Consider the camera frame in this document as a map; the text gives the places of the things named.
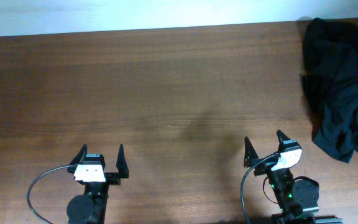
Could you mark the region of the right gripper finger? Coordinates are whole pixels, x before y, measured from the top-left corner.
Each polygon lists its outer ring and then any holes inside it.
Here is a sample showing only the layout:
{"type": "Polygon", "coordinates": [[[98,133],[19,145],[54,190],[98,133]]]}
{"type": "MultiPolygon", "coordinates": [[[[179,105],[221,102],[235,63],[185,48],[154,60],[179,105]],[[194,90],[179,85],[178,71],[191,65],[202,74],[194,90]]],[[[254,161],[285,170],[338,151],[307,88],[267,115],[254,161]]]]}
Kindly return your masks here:
{"type": "Polygon", "coordinates": [[[244,138],[244,144],[245,144],[245,152],[244,152],[243,165],[244,167],[252,167],[259,161],[259,157],[250,139],[247,136],[244,138]]]}
{"type": "Polygon", "coordinates": [[[276,132],[278,140],[280,144],[290,144],[293,142],[292,139],[290,139],[284,132],[282,132],[280,129],[276,132]]]}

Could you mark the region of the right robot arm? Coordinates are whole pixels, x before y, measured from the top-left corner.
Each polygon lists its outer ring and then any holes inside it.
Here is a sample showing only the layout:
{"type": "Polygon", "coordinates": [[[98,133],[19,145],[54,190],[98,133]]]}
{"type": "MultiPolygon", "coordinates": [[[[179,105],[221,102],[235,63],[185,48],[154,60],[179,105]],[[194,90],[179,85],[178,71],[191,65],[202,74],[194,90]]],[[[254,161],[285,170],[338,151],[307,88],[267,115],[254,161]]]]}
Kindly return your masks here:
{"type": "Polygon", "coordinates": [[[241,206],[247,223],[250,223],[244,200],[244,184],[250,173],[265,175],[271,186],[280,213],[273,214],[273,223],[316,223],[318,212],[319,183],[309,177],[294,177],[290,169],[300,161],[302,148],[281,130],[276,132],[278,149],[260,158],[250,139],[244,138],[244,167],[248,168],[241,180],[241,206]]]}

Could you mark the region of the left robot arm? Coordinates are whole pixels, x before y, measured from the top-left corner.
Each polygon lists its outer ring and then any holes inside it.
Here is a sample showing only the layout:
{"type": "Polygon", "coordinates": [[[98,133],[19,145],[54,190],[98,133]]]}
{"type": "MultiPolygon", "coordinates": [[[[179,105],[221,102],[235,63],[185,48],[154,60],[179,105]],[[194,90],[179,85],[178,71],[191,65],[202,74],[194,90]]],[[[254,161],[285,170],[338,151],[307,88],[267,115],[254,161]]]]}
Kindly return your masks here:
{"type": "Polygon", "coordinates": [[[74,180],[85,187],[84,192],[73,197],[67,205],[68,222],[72,224],[103,224],[109,198],[109,187],[120,185],[129,178],[129,168],[124,146],[119,146],[117,172],[105,172],[106,163],[102,154],[89,154],[87,145],[71,160],[67,171],[74,180]]]}

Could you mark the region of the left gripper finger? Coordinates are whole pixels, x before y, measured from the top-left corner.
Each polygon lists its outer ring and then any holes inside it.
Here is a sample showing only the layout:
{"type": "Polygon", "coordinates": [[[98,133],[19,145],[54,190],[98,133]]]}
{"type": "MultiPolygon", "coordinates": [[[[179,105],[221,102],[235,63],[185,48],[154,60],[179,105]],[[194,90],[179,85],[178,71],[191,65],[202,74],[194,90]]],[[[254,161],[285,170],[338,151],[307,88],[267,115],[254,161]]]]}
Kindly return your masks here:
{"type": "Polygon", "coordinates": [[[118,169],[118,173],[120,178],[128,179],[129,178],[129,168],[126,162],[125,154],[124,154],[124,146],[120,144],[119,152],[117,155],[116,168],[118,169]]]}
{"type": "Polygon", "coordinates": [[[83,144],[79,153],[71,160],[70,165],[74,166],[74,165],[81,164],[84,158],[86,157],[86,155],[87,155],[87,145],[83,144]]]}

